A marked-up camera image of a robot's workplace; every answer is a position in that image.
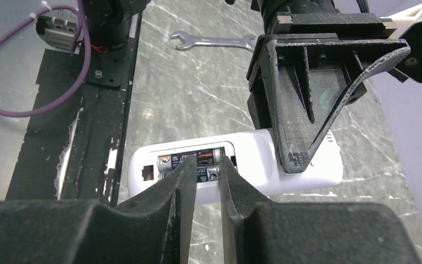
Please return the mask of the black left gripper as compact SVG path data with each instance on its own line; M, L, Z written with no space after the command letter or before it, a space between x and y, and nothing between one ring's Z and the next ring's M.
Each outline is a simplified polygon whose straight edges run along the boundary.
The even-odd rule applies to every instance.
M256 129L272 128L283 170L302 173L364 81L407 55L405 40L371 13L276 12L257 38L247 72Z

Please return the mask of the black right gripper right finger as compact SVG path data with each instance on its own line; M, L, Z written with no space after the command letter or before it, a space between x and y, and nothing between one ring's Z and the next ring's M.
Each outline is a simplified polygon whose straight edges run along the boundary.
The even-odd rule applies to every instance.
M225 263L420 263L398 216L381 203L274 202L220 164Z

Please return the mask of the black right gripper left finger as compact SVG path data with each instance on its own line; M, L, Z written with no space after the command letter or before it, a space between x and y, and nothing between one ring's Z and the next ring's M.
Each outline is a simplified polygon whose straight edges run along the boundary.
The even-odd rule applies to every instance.
M194 157L111 208L98 200L0 201L0 263L187 263Z

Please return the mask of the white remote control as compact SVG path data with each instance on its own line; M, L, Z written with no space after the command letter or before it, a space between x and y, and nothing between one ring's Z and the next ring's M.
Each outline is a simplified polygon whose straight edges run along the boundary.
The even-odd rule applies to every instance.
M286 174L276 158L272 131L260 129L144 146L131 158L127 188L133 197L159 180L158 161L170 163L170 156L182 152L222 148L235 162L240 176L264 195L329 188L343 178L340 147L328 132L307 169Z

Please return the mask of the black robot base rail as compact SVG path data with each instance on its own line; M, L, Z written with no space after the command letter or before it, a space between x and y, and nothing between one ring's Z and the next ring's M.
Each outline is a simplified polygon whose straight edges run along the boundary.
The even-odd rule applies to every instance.
M122 49L92 55L72 97L29 119L7 200L117 204L141 19L134 16Z

